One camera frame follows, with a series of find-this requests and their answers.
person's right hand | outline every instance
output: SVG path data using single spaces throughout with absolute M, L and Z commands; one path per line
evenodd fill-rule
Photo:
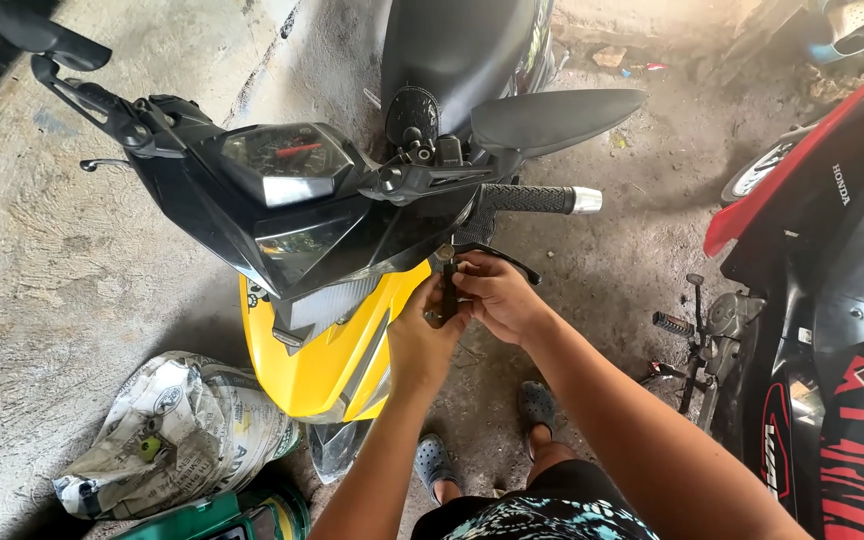
M 472 316 L 482 321 L 496 338 L 522 345 L 541 321 L 554 316 L 515 266 L 483 251 L 456 255 L 462 261 L 452 283 L 461 296 L 470 298 Z

yellow front panel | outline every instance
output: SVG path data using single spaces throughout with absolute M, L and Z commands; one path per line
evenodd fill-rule
M 328 411 L 354 373 L 386 310 L 390 310 L 390 321 L 394 320 L 412 291 L 430 272 L 429 263 L 424 261 L 409 272 L 382 276 L 347 323 L 330 326 L 291 356 L 272 335 L 275 322 L 272 304 L 258 300 L 255 295 L 250 299 L 246 277 L 240 276 L 242 321 L 259 384 L 289 416 Z M 365 358 L 365 362 L 369 361 L 358 391 L 345 411 L 346 421 L 372 418 L 381 411 L 382 402 L 359 414 L 389 365 L 389 345 L 384 332 L 374 358 Z

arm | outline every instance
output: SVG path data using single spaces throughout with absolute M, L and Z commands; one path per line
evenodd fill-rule
M 459 313 L 441 328 L 423 314 L 442 301 L 441 274 L 426 278 L 389 325 L 391 391 L 351 470 L 309 533 L 309 540 L 399 535 L 412 461 L 426 411 L 449 374 L 452 350 L 471 315 Z
M 463 257 L 474 316 L 517 343 L 608 475 L 661 538 L 807 539 L 725 448 L 631 380 L 546 305 L 511 265 Z

gauge needle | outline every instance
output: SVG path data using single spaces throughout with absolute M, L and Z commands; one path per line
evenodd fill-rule
M 321 146 L 322 143 L 317 142 L 315 144 L 306 144 L 304 146 L 295 146 L 293 148 L 282 148 L 281 150 L 275 151 L 275 156 L 277 158 L 291 158 L 295 154 L 305 152 L 306 150 L 312 150 L 313 148 L 319 148 Z

hand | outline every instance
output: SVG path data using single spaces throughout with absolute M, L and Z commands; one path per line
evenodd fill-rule
M 423 399 L 431 403 L 446 381 L 452 351 L 472 320 L 472 310 L 462 309 L 444 324 L 426 320 L 427 312 L 439 311 L 441 283 L 442 274 L 426 277 L 389 325 L 390 400 Z
M 530 334 L 541 332 L 552 309 L 529 286 L 512 264 L 482 251 L 456 256 L 462 260 L 452 283 L 460 295 L 471 298 L 472 316 L 482 321 L 496 338 L 522 345 Z M 469 304 L 467 301 L 459 306 Z

